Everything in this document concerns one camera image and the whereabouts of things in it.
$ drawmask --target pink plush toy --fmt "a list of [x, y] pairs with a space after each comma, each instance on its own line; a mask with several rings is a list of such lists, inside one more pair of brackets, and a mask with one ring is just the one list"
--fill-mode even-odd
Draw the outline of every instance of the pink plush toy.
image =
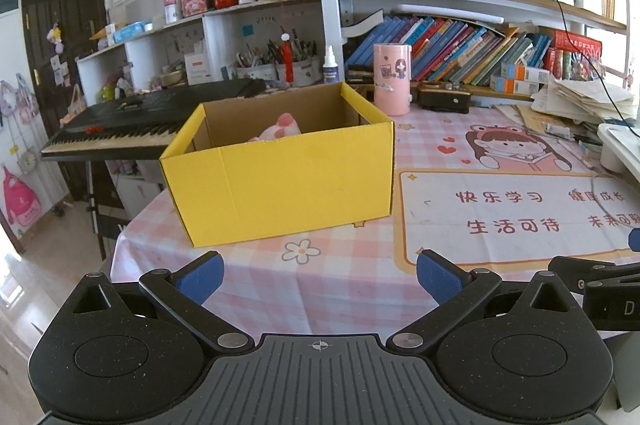
[[284, 138], [285, 136], [295, 136], [302, 134], [295, 119], [290, 113], [283, 113], [278, 117], [278, 121], [275, 126], [262, 131], [262, 134], [258, 138], [252, 138], [249, 142], [258, 142], [262, 140], [268, 142], [270, 140], [277, 140], [278, 138]]

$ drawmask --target pink cup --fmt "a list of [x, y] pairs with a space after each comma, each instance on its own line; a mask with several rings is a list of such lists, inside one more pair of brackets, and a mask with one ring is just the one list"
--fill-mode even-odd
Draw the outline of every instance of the pink cup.
[[411, 105], [411, 46], [373, 45], [373, 103], [386, 116], [402, 116]]

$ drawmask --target red tassel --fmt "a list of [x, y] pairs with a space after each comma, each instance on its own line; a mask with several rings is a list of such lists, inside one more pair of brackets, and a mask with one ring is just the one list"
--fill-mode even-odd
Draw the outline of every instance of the red tassel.
[[287, 84], [293, 84], [293, 53], [291, 52], [291, 43], [289, 42], [289, 34], [282, 34], [283, 41], [283, 57], [284, 57], [284, 81]]

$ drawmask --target pink checkered tablecloth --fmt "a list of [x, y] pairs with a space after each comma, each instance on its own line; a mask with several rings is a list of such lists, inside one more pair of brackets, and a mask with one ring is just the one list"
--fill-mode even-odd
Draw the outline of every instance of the pink checkered tablecloth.
[[[396, 170], [470, 172], [486, 170], [466, 138], [472, 126], [513, 125], [497, 110], [482, 108], [472, 108], [468, 115], [412, 108], [395, 122]], [[547, 141], [571, 164], [572, 172], [588, 172], [556, 140]], [[394, 213], [398, 210], [395, 203]], [[418, 285], [415, 269], [394, 257], [394, 222], [390, 216], [212, 247], [223, 256], [225, 278], [204, 306], [255, 339], [262, 333], [374, 332], [384, 341], [436, 306]], [[165, 191], [120, 235], [111, 277], [135, 281], [154, 268], [175, 271], [207, 249], [192, 248]], [[534, 270], [526, 268], [502, 276], [529, 280]]]

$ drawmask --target white bottle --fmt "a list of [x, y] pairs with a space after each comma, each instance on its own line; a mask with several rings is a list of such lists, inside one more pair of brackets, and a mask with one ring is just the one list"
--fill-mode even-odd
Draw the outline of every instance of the white bottle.
[[180, 0], [164, 0], [164, 20], [167, 24], [182, 19]]
[[339, 82], [338, 63], [335, 61], [334, 47], [327, 46], [324, 54], [324, 66], [322, 66], [322, 78], [325, 84]]

